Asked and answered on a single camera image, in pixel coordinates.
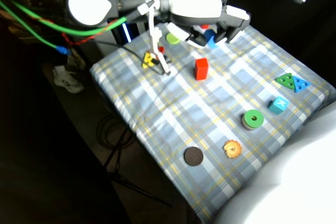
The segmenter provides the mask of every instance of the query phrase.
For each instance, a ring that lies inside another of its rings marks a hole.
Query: plaid tablecloth
[[[163,34],[164,25],[159,26]],[[335,89],[252,27],[234,44],[196,49],[185,42],[161,44],[173,62],[170,76],[143,69],[132,54],[119,49],[95,64],[91,73],[139,141],[198,216],[209,222],[220,207],[289,139],[304,121],[336,97]],[[143,55],[149,37],[127,45]],[[194,78],[195,59],[209,62],[207,79]],[[274,79],[285,73],[312,83],[294,93]],[[280,115],[267,107],[274,98],[290,101]],[[265,117],[261,128],[247,131],[241,116],[257,109]],[[242,154],[226,157],[228,140],[242,145]],[[185,163],[187,147],[203,151],[198,166]]]

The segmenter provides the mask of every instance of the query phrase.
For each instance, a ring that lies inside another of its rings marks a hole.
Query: brown disc
[[[197,147],[190,147],[184,152],[184,160],[191,166],[199,165],[203,161],[203,152]]]

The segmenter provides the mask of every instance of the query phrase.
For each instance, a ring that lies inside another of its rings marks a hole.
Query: blue light strip
[[[128,43],[130,43],[132,40],[131,40],[130,34],[127,30],[127,26],[125,25],[125,23],[122,23],[122,28],[124,29]]]

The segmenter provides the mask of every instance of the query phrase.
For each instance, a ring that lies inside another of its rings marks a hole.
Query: green triangle
[[[283,76],[278,77],[275,81],[289,89],[295,89],[293,76],[291,73],[284,74]]]

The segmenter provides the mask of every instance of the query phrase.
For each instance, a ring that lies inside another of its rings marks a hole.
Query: green round toy
[[[180,40],[178,38],[176,38],[173,34],[171,33],[168,33],[166,35],[166,40],[170,43],[170,44],[173,44],[173,45],[176,45],[178,43],[180,43]]]
[[[252,131],[262,126],[264,122],[264,116],[257,110],[249,110],[243,115],[241,120],[243,126]]]

